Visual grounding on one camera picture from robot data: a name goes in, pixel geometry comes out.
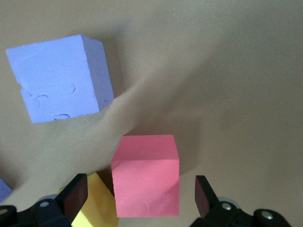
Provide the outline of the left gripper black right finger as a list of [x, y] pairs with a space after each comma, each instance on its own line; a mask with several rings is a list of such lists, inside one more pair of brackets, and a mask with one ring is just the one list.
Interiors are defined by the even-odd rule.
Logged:
[[255, 210], [253, 215], [229, 201], [220, 201], [204, 175], [195, 179], [195, 202], [200, 217], [192, 227], [288, 227], [289, 222], [278, 212]]

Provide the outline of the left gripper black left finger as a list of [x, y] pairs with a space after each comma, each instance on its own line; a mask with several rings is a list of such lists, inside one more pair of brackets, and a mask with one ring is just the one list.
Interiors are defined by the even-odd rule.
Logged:
[[0, 207], [2, 227], [70, 227], [88, 198], [87, 174], [77, 174], [57, 195], [41, 198], [18, 212], [13, 205]]

